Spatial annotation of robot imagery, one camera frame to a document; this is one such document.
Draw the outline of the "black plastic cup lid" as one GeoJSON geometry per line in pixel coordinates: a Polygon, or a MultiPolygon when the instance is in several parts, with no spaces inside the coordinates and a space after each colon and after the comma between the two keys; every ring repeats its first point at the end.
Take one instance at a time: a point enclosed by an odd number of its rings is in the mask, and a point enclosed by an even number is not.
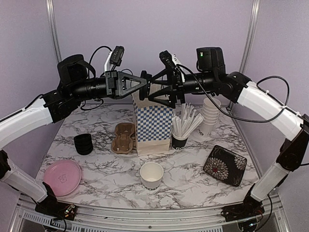
{"type": "Polygon", "coordinates": [[[147,71],[141,71],[140,77],[145,81],[145,85],[139,90],[139,99],[143,101],[148,98],[152,75],[147,73],[147,71]]]}

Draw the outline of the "white paper cup GOOD print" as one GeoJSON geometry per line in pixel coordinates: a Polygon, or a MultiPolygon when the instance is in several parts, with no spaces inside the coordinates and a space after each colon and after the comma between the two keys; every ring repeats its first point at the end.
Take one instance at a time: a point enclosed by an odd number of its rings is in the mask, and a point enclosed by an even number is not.
{"type": "Polygon", "coordinates": [[[147,162],[140,168],[140,177],[148,190],[156,190],[163,178],[164,169],[156,162],[147,162]]]}

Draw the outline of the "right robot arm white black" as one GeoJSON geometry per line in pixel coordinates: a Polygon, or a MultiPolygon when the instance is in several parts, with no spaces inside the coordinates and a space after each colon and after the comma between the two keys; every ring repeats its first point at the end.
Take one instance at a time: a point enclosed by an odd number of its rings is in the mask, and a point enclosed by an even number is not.
{"type": "Polygon", "coordinates": [[[168,51],[159,54],[165,69],[153,76],[149,83],[165,88],[148,96],[148,100],[171,108],[177,100],[184,102],[187,93],[222,95],[233,103],[246,107],[262,117],[260,123],[271,123],[285,137],[276,161],[248,191],[239,206],[239,212],[250,216],[258,205],[290,172],[302,165],[309,143],[309,117],[290,109],[261,89],[258,84],[239,72],[226,73],[222,49],[197,49],[198,73],[183,66],[168,51]]]}

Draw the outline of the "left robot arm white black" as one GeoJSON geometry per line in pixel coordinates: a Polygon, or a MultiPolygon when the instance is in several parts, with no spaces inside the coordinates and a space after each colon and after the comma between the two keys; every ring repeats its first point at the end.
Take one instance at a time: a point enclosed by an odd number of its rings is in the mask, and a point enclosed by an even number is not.
{"type": "MultiPolygon", "coordinates": [[[[57,70],[60,77],[57,89],[40,94],[26,107],[1,119],[1,148],[30,131],[67,118],[83,101],[122,99],[147,84],[141,77],[113,69],[105,69],[103,77],[89,78],[88,72],[95,75],[96,71],[81,54],[59,62],[57,70]]],[[[22,171],[4,150],[0,151],[0,180],[31,197],[49,214],[57,215],[61,211],[51,187],[22,171]]]]}

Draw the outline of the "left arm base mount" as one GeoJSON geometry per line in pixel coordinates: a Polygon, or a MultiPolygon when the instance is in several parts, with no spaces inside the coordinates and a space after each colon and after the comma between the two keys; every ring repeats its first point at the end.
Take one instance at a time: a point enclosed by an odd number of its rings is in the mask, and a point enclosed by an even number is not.
{"type": "Polygon", "coordinates": [[[57,219],[73,221],[75,219],[77,206],[71,203],[59,202],[51,187],[45,182],[43,182],[43,185],[47,190],[47,197],[41,202],[35,202],[35,211],[56,217],[57,219]]]}

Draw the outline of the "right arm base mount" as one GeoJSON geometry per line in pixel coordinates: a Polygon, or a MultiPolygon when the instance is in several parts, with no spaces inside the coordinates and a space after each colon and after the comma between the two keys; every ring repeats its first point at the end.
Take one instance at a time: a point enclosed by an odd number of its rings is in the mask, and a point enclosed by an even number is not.
{"type": "Polygon", "coordinates": [[[249,189],[243,202],[222,208],[221,216],[225,218],[226,222],[262,215],[265,212],[262,202],[251,197],[252,189],[253,187],[249,189]]]}

